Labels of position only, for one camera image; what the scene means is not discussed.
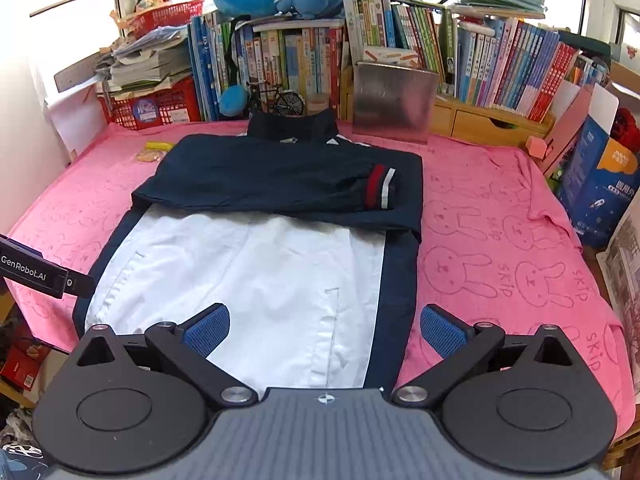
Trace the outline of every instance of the blue ball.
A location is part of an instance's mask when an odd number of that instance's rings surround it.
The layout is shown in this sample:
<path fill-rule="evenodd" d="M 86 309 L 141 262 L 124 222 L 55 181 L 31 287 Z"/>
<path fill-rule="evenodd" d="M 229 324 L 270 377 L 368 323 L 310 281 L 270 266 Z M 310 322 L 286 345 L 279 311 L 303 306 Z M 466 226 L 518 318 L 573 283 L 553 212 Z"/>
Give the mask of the blue ball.
<path fill-rule="evenodd" d="M 220 97 L 218 107 L 225 117 L 236 117 L 246 108 L 249 94 L 240 85 L 231 86 Z"/>

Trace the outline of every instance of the white wall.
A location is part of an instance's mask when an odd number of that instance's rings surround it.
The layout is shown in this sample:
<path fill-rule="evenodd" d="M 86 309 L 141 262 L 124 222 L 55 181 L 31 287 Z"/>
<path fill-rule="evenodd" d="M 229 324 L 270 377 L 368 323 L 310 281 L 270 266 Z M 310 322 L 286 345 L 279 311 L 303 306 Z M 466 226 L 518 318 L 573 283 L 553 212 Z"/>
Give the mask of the white wall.
<path fill-rule="evenodd" d="M 44 117 L 29 62 L 30 0 L 0 0 L 0 232 L 65 169 L 66 151 Z M 70 34 L 80 33 L 70 30 Z"/>

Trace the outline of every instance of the sleeve cuff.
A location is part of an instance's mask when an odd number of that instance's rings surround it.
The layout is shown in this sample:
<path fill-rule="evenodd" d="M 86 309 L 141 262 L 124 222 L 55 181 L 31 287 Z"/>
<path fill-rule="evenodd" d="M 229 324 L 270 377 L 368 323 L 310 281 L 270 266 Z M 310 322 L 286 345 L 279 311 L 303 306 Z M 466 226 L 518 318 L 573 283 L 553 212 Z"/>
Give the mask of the sleeve cuff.
<path fill-rule="evenodd" d="M 367 179 L 365 190 L 366 209 L 393 209 L 395 198 L 394 176 L 396 170 L 375 164 Z"/>

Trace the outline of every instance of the metal screw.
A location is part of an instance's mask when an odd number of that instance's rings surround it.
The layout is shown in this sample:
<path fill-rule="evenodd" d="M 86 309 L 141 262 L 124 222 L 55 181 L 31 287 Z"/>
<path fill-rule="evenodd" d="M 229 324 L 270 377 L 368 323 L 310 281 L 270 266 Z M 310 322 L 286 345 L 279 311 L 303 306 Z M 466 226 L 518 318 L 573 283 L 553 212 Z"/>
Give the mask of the metal screw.
<path fill-rule="evenodd" d="M 429 397 L 427 390 L 421 386 L 403 386 L 396 392 L 398 399 L 402 402 L 424 402 Z"/>
<path fill-rule="evenodd" d="M 222 390 L 221 397 L 231 404 L 242 404 L 251 399 L 251 390 L 244 386 L 232 386 Z"/>

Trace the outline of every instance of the drawer handle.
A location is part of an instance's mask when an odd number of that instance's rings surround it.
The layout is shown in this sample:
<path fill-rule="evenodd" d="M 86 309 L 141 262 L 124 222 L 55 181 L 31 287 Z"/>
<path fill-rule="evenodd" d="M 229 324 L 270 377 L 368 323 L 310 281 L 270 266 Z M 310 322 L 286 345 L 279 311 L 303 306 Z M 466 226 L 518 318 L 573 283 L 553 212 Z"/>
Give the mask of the drawer handle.
<path fill-rule="evenodd" d="M 515 130 L 517 126 L 515 124 L 506 123 L 505 121 L 499 121 L 498 119 L 489 118 L 489 120 L 494 124 L 496 128 L 501 128 L 503 130 Z"/>

